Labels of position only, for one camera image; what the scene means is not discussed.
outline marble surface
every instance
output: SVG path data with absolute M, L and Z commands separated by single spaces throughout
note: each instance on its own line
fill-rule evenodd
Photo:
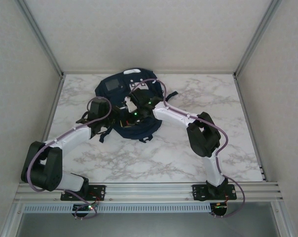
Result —
M 67 75 L 49 138 L 69 130 L 95 96 L 99 81 L 109 75 Z M 262 181 L 232 75 L 157 75 L 169 103 L 180 109 L 209 113 L 229 136 L 220 153 L 223 173 L 236 181 Z M 97 136 L 79 145 L 63 160 L 65 171 L 91 182 L 203 182 L 202 160 L 190 148 L 185 129 L 163 122 L 149 143 L 122 138 L 114 130 L 100 143 Z

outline wire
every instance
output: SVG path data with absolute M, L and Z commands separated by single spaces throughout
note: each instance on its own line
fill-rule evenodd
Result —
M 96 97 L 92 98 L 89 100 L 89 102 L 86 104 L 86 110 L 89 112 L 90 111 L 90 104 L 91 102 L 95 99 Z
M 100 199 L 99 199 L 99 197 L 96 196 L 94 193 L 89 193 L 89 194 L 91 194 L 91 195 L 93 195 L 93 196 L 95 197 L 95 201 L 94 201 L 92 204 L 95 204 L 96 201 L 98 201 L 98 204 L 97 204 L 97 205 L 99 205 L 99 203 L 100 203 Z
M 243 201 L 242 201 L 242 204 L 241 204 L 241 206 L 239 207 L 239 209 L 237 209 L 236 211 L 234 211 L 233 213 L 230 213 L 230 214 L 228 214 L 228 215 L 221 216 L 221 218 L 227 218 L 227 217 L 230 217 L 230 216 L 232 216 L 232 215 L 238 213 L 238 212 L 243 208 L 243 206 L 244 206 L 244 204 L 245 204 L 246 197 L 245 197 L 244 191 L 243 191 L 243 189 L 241 188 L 241 186 L 240 186 L 239 183 L 237 183 L 234 179 L 232 179 L 232 178 L 230 178 L 230 177 L 228 177 L 228 176 L 226 176 L 226 175 L 224 175 L 224 174 L 222 173 L 222 170 L 221 170 L 220 165 L 219 165 L 219 159 L 218 159 L 218 154 L 219 154 L 219 153 L 220 153 L 220 152 L 227 146 L 228 141 L 229 141 L 229 138 L 228 138 L 228 135 L 226 134 L 226 132 L 223 131 L 220 127 L 217 127 L 216 125 L 212 124 L 211 122 L 208 122 L 208 121 L 206 121 L 206 120 L 203 120 L 203 119 L 198 118 L 198 117 L 195 117 L 195 116 L 188 115 L 188 114 L 186 114 L 186 113 L 183 113 L 183 112 L 181 112 L 181 111 L 178 111 L 176 108 L 172 108 L 172 106 L 169 105 L 169 104 L 166 102 L 166 96 L 167 96 L 167 87 L 166 87 L 166 85 L 165 85 L 162 81 L 160 81 L 159 79 L 146 79 L 146 80 L 143 80 L 141 83 L 144 83 L 144 82 L 146 82 L 146 81 L 157 81 L 157 82 L 159 82 L 159 83 L 163 86 L 163 88 L 164 88 L 163 104 L 164 104 L 164 106 L 167 107 L 169 110 L 171 110 L 171 111 L 173 111 L 173 112 L 175 112 L 175 113 L 177 113 L 177 114 L 180 114 L 180 115 L 182 115 L 182 116 L 185 116 L 185 117 L 188 116 L 188 117 L 191 118 L 191 119 L 195 119 L 195 120 L 198 120 L 198 121 L 200 121 L 200 122 L 203 122 L 203 123 L 205 123 L 205 124 L 207 124 L 207 125 L 209 125 L 209 126 L 215 128 L 215 129 L 217 129 L 218 131 L 220 131 L 220 132 L 224 135 L 224 137 L 225 137 L 225 143 L 224 143 L 224 144 L 223 144 L 223 145 L 216 151 L 216 153 L 215 153 L 217 170 L 218 170 L 218 172 L 219 172 L 224 178 L 231 180 L 233 183 L 235 183 L 235 184 L 239 187 L 239 189 L 240 189 L 240 191 L 241 191 L 241 193 L 242 193 Z M 141 83 L 136 84 L 136 86 L 131 90 L 131 92 L 133 92 L 138 86 L 140 86 Z

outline navy blue backpack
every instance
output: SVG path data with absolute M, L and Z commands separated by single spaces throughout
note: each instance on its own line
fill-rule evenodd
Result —
M 122 73 L 115 74 L 108 78 L 103 79 L 100 84 L 95 89 L 96 96 L 103 96 L 107 98 L 112 106 L 117 106 L 122 108 L 124 106 L 123 102 L 126 96 L 129 95 L 130 91 L 135 84 L 145 80 L 145 79 L 156 79 L 156 75 L 149 70 L 136 68 L 126 70 Z M 152 98 L 154 96 L 158 96 L 163 98 L 163 90 L 161 88 L 160 83 L 155 81 L 146 81 L 141 83 L 138 87 L 140 89 L 145 90 L 146 94 Z M 168 97 L 178 94 L 176 91 L 171 93 Z M 116 121 L 112 126 L 110 126 L 106 132 L 102 133 L 100 136 L 100 142 L 104 142 L 104 137 L 108 135 L 112 129 L 118 132 L 123 138 L 139 140 L 141 142 L 146 143 L 146 141 L 150 141 L 153 136 L 152 134 L 156 132 L 160 126 L 162 121 L 157 120 L 155 118 L 147 117 L 143 121 L 138 124 L 125 124 L 122 122 L 128 113 L 127 109 L 121 109 L 120 120 Z

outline wall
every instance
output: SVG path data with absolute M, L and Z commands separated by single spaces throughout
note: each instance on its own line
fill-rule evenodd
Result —
M 270 0 L 26 2 L 66 73 L 106 74 L 233 72 Z
M 58 75 L 15 2 L 0 0 L 0 230 L 57 86 Z
M 239 78 L 263 164 L 298 232 L 298 0 L 284 0 Z

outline metal rail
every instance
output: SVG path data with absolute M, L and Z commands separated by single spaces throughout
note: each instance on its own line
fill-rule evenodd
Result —
M 29 7 L 27 6 L 26 2 L 24 0 L 15 0 L 15 2 L 18 5 L 18 7 L 20 8 L 20 10 L 21 10 L 22 14 L 24 15 L 24 17 L 26 18 L 26 21 L 29 23 L 31 29 L 33 30 L 33 32 L 36 36 L 36 38 L 38 39 L 39 44 L 41 45 L 42 49 L 46 53 L 50 63 L 52 64 L 52 66 L 54 67 L 54 69 L 56 70 L 58 75 L 60 77 L 62 77 L 62 74 L 63 74 L 62 70 L 61 70 L 61 68 L 60 68 L 54 54 L 52 53 L 52 51 L 51 51 L 51 49 L 50 49 L 44 35 L 40 31 L 36 20 L 32 16 L 32 13 L 31 13 Z
M 102 183 L 91 185 L 106 185 L 103 203 L 181 203 L 194 201 L 193 184 L 205 183 Z M 282 201 L 277 182 L 240 182 L 245 192 L 247 202 Z M 242 202 L 242 194 L 236 186 L 237 200 Z M 14 198 L 14 203 L 65 203 L 60 201 L 61 191 L 34 192 L 28 184 L 20 184 Z
M 48 139 L 49 132 L 50 132 L 50 129 L 51 129 L 51 125 L 52 125 L 52 122 L 54 120 L 55 113 L 56 113 L 56 110 L 57 110 L 59 98 L 60 98 L 60 95 L 61 95 L 61 92 L 62 92 L 62 88 L 63 88 L 64 83 L 65 83 L 65 79 L 66 79 L 66 75 L 63 75 L 61 77 L 60 81 L 59 81 L 57 91 L 56 91 L 56 94 L 55 94 L 55 97 L 54 97 L 54 101 L 52 103 L 52 106 L 51 106 L 51 109 L 50 109 L 50 112 L 49 112 L 49 115 L 48 115 L 48 120 L 47 120 L 45 129 L 44 129 L 44 133 L 43 133 L 42 138 L 41 138 L 42 142 L 47 141 L 47 139 Z
M 240 74 L 242 73 L 243 69 L 247 65 L 249 59 L 251 58 L 254 50 L 256 49 L 260 39 L 262 38 L 268 24 L 270 23 L 271 19 L 273 18 L 273 15 L 275 14 L 278 6 L 280 5 L 282 0 L 272 0 L 270 5 L 268 6 L 256 32 L 254 33 L 246 51 L 244 52 L 237 68 L 235 71 L 236 77 L 238 78 Z

